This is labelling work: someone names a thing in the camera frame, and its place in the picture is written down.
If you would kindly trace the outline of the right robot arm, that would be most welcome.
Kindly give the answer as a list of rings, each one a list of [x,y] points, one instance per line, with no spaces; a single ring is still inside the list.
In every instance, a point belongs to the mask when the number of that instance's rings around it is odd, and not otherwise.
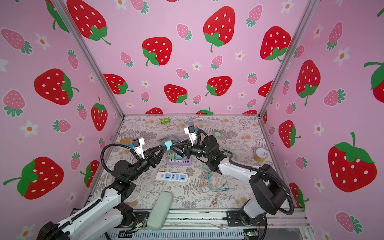
[[[281,212],[287,216],[295,211],[294,201],[288,186],[274,168],[268,164],[251,167],[233,160],[234,154],[221,150],[213,135],[197,128],[185,129],[189,140],[177,144],[166,144],[168,150],[181,157],[206,158],[206,166],[212,172],[233,177],[250,184],[254,198],[248,200],[238,211],[237,219],[245,225],[251,225],[258,217]]]

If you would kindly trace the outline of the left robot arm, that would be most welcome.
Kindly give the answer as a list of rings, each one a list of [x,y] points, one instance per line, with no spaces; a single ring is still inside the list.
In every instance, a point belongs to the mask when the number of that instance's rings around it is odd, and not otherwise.
[[[137,159],[134,164],[118,161],[109,169],[104,161],[108,148],[128,149]],[[124,201],[132,194],[136,180],[150,167],[155,168],[168,150],[166,145],[150,148],[138,155],[134,148],[121,144],[109,144],[101,152],[101,164],[115,181],[102,190],[101,195],[75,214],[57,224],[49,222],[39,231],[39,240],[95,240],[101,234],[120,225],[125,218],[134,219],[133,209]]]

